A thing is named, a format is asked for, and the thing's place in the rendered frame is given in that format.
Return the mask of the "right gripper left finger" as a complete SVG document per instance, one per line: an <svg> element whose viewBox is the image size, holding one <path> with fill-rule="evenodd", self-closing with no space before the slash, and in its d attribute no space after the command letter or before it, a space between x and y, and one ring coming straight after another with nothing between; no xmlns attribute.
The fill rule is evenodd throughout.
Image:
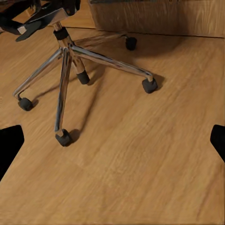
<svg viewBox="0 0 225 225"><path fill-rule="evenodd" d="M20 125L0 130L0 181L24 143Z"/></svg>

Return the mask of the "swivel chair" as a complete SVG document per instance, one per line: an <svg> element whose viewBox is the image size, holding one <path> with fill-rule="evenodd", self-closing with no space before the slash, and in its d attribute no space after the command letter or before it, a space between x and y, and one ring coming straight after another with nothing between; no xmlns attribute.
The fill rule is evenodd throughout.
<svg viewBox="0 0 225 225"><path fill-rule="evenodd" d="M128 37L127 30L116 31L80 40L72 40L67 29L62 27L60 21L76 14L76 12L80 10L81 0L45 1L48 1L48 3L41 6L40 0L0 0L0 5L13 3L12 6L0 13L0 30L19 35L15 41L20 42L30 37L37 30L51 25L54 27L54 34L60 44L59 49L14 91L13 96L18 100L18 105L23 110L27 111L27 107L29 105L33 106L33 104L25 97L21 99L19 96L20 93L28 89L62 63L54 131L58 142L65 147L69 141L73 140L69 132L66 129L62 129L70 69L73 69L82 85L85 85L90 81L81 58L115 67L120 70L125 70L136 75L145 76L147 79L143 80L142 86L146 93L149 93L151 90L158 89L158 84L151 71L90 50L93 47L106 44L122 36L125 36L126 38L126 48L128 50L134 50L137 44L137 39L134 37ZM34 14L27 22L22 24L13 20L29 7L34 11Z"/></svg>

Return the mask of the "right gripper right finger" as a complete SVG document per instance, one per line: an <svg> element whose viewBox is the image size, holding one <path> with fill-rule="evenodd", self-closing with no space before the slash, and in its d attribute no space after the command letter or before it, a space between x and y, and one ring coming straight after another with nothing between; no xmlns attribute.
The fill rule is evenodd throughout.
<svg viewBox="0 0 225 225"><path fill-rule="evenodd" d="M211 136L210 142L221 156L221 158L225 162L225 127L221 125L214 125Z"/></svg>

